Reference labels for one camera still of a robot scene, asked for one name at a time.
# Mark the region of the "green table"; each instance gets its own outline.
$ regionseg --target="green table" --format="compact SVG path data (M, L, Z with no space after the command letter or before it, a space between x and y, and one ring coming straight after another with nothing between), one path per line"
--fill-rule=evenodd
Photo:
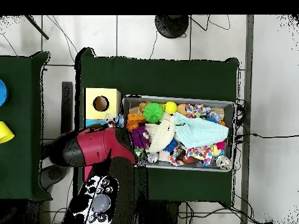
M9 91L0 107L15 137L0 144L0 199L50 200L39 186L41 153L41 68L48 52L31 57L0 56L0 79Z
M105 58L95 57L91 48L84 48L77 59L81 127L83 88L116 88L122 96L236 101L239 63L235 58L225 62ZM221 201L231 205L232 171L148 169L148 185L150 200Z

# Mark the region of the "gray plastic bin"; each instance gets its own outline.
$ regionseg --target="gray plastic bin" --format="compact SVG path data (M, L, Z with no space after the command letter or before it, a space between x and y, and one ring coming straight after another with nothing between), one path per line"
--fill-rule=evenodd
M234 145L235 145L235 135L236 128L235 122L237 119L237 107L234 102L229 101L218 101L218 100L200 100L200 99L183 99L183 98L169 98L169 97L155 97L155 96L136 96L136 95L126 95L123 97L123 113L125 118L125 124L127 122L128 111L132 107L138 106L141 102L175 102L176 104L203 104L204 106L210 107L221 107L224 109L224 119L225 126L229 128L228 138L227 138L227 148L225 154L231 159L231 168L234 165ZM195 164L184 164L183 166L172 166L169 162L158 161L156 163L147 162L147 168L157 168L157 169L179 169L179 170L202 170L211 172L228 172L229 170L219 169L217 167L203 167L196 166Z

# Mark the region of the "black pole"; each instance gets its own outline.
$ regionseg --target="black pole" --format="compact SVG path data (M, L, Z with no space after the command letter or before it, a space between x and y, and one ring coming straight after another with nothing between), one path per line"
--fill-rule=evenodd
M42 36L44 36L47 40L49 39L49 37L44 33L44 31L42 31L42 29L35 23L35 21L30 17L30 16L25 16L28 21L31 22L31 24L41 33Z

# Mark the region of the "blue bowl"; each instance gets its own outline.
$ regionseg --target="blue bowl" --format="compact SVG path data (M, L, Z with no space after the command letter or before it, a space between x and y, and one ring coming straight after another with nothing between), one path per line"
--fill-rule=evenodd
M3 81L0 80L0 107L6 102L8 98L8 90Z

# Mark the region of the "green spiky ball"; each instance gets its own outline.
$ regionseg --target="green spiky ball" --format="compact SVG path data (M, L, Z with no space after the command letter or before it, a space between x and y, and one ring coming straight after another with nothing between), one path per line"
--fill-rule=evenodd
M163 115L164 115L164 111L158 103L147 104L143 111L144 118L152 124L160 121Z

